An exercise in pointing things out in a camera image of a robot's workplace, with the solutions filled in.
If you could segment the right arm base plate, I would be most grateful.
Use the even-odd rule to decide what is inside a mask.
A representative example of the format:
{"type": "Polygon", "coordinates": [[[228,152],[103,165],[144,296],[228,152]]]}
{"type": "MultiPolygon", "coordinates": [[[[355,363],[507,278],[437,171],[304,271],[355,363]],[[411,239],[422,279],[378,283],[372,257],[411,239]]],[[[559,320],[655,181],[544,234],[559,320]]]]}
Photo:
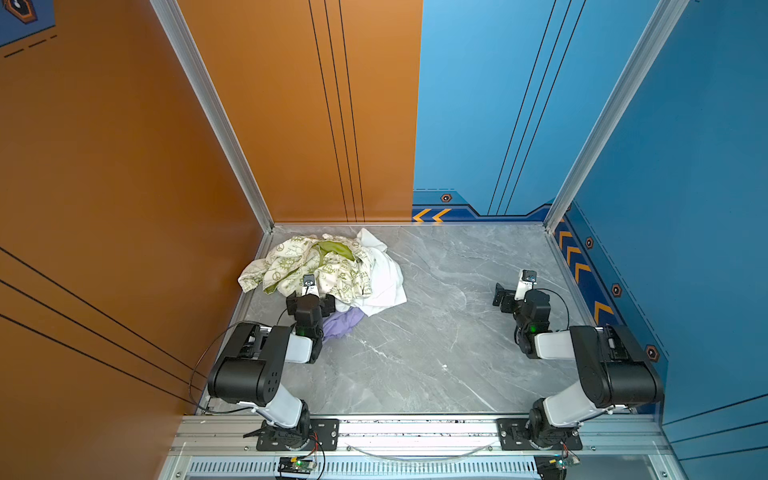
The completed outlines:
{"type": "Polygon", "coordinates": [[[572,427],[552,427],[546,422],[533,426],[529,419],[506,417],[496,420],[496,428],[504,451],[583,449],[579,432],[572,427]]]}

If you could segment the purple cloth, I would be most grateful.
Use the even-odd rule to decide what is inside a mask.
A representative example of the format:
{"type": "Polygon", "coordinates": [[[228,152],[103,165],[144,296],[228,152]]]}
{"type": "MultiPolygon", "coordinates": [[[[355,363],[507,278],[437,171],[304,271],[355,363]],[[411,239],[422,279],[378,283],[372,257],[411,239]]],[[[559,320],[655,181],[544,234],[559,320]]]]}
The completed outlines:
{"type": "Polygon", "coordinates": [[[352,332],[365,317],[365,313],[357,307],[333,313],[324,321],[323,341],[343,338],[352,332]]]}

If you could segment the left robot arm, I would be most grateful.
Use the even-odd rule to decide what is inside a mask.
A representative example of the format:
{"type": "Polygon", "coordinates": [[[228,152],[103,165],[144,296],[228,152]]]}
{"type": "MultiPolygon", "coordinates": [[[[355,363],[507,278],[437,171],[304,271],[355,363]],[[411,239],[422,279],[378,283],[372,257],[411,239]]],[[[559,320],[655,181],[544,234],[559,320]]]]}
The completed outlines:
{"type": "Polygon", "coordinates": [[[282,385],[287,363],[313,364],[323,346],[323,300],[314,293],[291,295],[287,312],[291,326],[241,322],[234,327],[208,376],[211,397],[253,411],[262,417],[245,439],[254,438],[259,451],[318,449],[325,431],[337,422],[315,424],[306,401],[282,385]]]}

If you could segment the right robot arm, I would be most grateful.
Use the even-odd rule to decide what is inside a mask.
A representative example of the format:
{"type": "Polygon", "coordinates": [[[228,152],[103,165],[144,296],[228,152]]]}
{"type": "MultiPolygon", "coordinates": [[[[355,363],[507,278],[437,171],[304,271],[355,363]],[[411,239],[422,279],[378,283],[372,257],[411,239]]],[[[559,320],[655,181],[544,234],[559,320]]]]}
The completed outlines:
{"type": "Polygon", "coordinates": [[[550,329],[549,292],[522,281],[514,290],[495,285],[493,304],[515,320],[514,340],[534,360],[572,360],[578,380],[536,400],[528,417],[496,422],[504,450],[581,448],[579,428],[615,409],[655,404],[662,380],[625,326],[569,326],[550,329]]]}

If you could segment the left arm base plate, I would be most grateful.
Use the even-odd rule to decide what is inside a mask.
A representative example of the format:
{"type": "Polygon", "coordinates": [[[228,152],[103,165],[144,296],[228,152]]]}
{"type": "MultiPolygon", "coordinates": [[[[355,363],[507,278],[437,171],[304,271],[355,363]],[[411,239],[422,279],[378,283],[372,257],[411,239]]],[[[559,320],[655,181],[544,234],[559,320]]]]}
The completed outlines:
{"type": "Polygon", "coordinates": [[[332,452],[337,449],[339,427],[339,419],[312,417],[300,420],[296,427],[290,429],[263,421],[253,434],[257,438],[256,450],[260,452],[309,452],[315,447],[332,452]]]}

